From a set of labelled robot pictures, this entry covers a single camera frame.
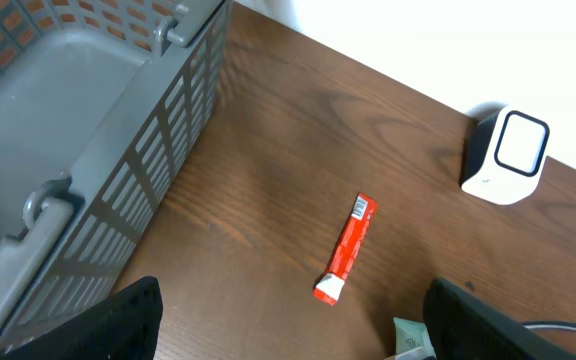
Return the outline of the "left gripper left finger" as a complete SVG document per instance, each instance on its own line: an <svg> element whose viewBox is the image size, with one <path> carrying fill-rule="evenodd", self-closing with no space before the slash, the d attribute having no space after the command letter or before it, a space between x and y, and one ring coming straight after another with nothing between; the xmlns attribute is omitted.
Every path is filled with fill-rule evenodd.
<svg viewBox="0 0 576 360"><path fill-rule="evenodd" d="M145 276L1 358L153 360L162 316L159 282Z"/></svg>

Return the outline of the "pale green wipes packet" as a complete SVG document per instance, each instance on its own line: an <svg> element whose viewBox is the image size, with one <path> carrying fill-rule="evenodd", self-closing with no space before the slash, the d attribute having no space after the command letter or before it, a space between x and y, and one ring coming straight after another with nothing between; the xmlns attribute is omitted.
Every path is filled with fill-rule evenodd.
<svg viewBox="0 0 576 360"><path fill-rule="evenodd" d="M436 360L426 325L403 318L393 318L396 330L395 354L385 360Z"/></svg>

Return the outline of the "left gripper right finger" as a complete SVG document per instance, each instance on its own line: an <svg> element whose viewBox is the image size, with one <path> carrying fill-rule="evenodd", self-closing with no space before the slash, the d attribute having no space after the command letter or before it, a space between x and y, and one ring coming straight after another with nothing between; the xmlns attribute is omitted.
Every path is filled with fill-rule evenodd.
<svg viewBox="0 0 576 360"><path fill-rule="evenodd" d="M433 279L425 294L423 321L438 359L576 357L444 278Z"/></svg>

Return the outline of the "grey plastic mesh basket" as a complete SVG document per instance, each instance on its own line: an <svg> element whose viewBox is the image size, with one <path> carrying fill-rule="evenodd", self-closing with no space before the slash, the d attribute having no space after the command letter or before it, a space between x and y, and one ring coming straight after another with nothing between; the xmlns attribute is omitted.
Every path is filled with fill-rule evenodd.
<svg viewBox="0 0 576 360"><path fill-rule="evenodd" d="M229 0L0 0L0 355L104 300L209 121Z"/></svg>

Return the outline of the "white barcode scanner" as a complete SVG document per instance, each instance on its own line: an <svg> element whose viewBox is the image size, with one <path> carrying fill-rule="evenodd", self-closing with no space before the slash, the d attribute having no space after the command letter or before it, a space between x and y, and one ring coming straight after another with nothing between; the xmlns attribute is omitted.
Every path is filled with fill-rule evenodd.
<svg viewBox="0 0 576 360"><path fill-rule="evenodd" d="M478 122L468 141L461 189L496 205L511 205L537 188L549 125L512 105Z"/></svg>

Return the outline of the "red snack stick packet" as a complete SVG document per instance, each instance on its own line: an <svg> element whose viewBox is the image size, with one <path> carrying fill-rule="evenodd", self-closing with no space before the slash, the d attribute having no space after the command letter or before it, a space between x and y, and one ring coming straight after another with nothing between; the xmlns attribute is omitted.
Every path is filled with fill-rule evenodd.
<svg viewBox="0 0 576 360"><path fill-rule="evenodd" d="M377 210L378 204L373 198L357 194L331 258L314 286L315 298L330 306L338 302Z"/></svg>

